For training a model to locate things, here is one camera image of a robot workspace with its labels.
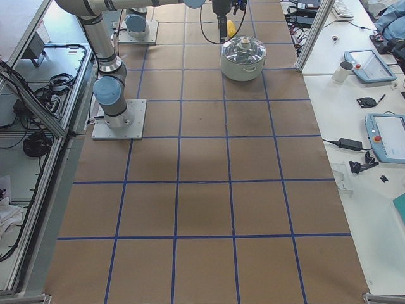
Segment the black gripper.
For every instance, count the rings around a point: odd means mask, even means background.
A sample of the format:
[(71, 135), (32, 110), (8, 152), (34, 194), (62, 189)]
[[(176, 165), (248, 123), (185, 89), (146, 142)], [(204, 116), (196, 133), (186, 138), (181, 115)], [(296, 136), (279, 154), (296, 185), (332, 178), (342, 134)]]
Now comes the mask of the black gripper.
[[(226, 16), (232, 10), (236, 15), (238, 10), (245, 11), (247, 0), (212, 0), (212, 10), (217, 16)], [(220, 43), (227, 40), (227, 18), (220, 17)]]

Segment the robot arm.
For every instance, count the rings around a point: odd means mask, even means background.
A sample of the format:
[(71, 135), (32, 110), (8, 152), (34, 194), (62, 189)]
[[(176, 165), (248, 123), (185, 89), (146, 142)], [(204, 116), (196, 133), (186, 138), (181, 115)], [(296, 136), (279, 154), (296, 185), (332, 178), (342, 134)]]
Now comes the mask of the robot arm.
[[(221, 45), (234, 38), (239, 33), (246, 16), (247, 1), (211, 1), (211, 8), (213, 13), (216, 15), (220, 38), (219, 42), (214, 42), (208, 39), (203, 29), (202, 12), (205, 1), (183, 1), (183, 3), (190, 8), (200, 9), (199, 25), (201, 33), (204, 39), (211, 44)], [(238, 28), (235, 28), (233, 31), (231, 31), (231, 26), (229, 20), (227, 19), (227, 15), (231, 12), (231, 10), (233, 10), (233, 15), (236, 15), (238, 10), (243, 11), (242, 20), (240, 21)], [(144, 13), (129, 13), (125, 17), (124, 21), (127, 26), (128, 34), (143, 34), (147, 32), (149, 24)]]
[(127, 69), (110, 41), (103, 23), (103, 11), (117, 11), (148, 6), (177, 4), (177, 1), (57, 1), (63, 10), (75, 15), (96, 56), (99, 80), (93, 93), (104, 112), (104, 119), (111, 129), (123, 129), (135, 121), (124, 97)]

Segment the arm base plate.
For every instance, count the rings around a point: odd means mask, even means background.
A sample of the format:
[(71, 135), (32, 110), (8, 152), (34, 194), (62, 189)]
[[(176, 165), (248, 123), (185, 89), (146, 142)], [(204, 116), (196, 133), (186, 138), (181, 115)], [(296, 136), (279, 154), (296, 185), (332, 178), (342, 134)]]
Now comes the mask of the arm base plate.
[(142, 139), (146, 115), (146, 99), (127, 99), (127, 109), (122, 115), (111, 117), (101, 107), (92, 131), (93, 140)]
[(119, 44), (150, 44), (155, 45), (158, 36), (157, 20), (147, 20), (146, 29), (143, 32), (127, 31), (125, 21), (122, 21), (120, 33), (118, 35)]

